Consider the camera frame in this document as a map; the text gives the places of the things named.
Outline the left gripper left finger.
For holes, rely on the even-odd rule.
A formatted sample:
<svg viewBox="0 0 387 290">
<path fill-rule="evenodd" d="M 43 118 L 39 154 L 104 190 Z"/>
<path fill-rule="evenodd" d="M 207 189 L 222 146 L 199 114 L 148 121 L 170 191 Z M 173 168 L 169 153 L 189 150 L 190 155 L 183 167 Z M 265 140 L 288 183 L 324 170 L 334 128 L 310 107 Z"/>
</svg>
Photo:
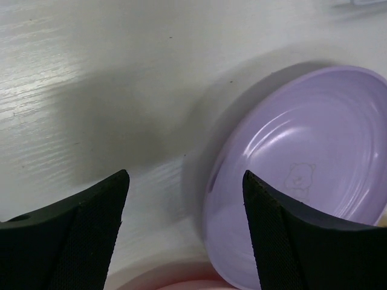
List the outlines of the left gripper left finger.
<svg viewBox="0 0 387 290">
<path fill-rule="evenodd" d="M 129 175 L 1 223 L 1 289 L 103 289 Z"/>
</svg>

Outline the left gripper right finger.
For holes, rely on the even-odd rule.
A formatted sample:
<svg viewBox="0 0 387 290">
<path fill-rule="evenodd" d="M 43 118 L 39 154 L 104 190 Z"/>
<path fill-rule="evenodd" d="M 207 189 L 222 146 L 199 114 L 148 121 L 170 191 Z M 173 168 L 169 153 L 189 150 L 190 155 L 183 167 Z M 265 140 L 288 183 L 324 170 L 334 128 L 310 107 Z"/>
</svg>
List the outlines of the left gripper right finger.
<svg viewBox="0 0 387 290">
<path fill-rule="evenodd" d="M 307 206 L 251 171 L 242 194 L 262 289 L 385 289 L 386 229 Z"/>
</svg>

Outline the purple plate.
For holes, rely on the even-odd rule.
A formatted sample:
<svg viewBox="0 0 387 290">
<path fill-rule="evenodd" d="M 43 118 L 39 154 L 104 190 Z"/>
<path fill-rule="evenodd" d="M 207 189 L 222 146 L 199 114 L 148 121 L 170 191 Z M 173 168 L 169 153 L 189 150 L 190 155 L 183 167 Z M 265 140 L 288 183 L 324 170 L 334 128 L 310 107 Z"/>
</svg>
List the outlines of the purple plate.
<svg viewBox="0 0 387 290">
<path fill-rule="evenodd" d="M 386 80 L 354 66 L 306 74 L 260 102 L 221 150 L 204 199 L 204 244 L 225 281 L 262 289 L 242 194 L 246 171 L 323 213 L 378 227 L 386 209 Z"/>
</svg>

